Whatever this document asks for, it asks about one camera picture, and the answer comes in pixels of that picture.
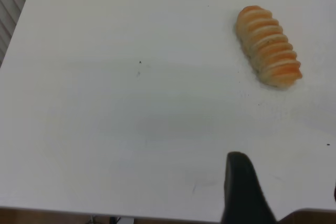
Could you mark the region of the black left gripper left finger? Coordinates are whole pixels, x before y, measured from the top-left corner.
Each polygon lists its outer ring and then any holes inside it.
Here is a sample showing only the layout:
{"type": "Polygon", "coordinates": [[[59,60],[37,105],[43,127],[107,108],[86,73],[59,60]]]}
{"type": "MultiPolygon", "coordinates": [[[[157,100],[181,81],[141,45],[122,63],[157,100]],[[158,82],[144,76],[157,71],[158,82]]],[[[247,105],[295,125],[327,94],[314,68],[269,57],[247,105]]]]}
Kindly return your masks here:
{"type": "Polygon", "coordinates": [[[224,203],[221,223],[277,223],[254,166],[244,153],[227,154],[224,203]]]}

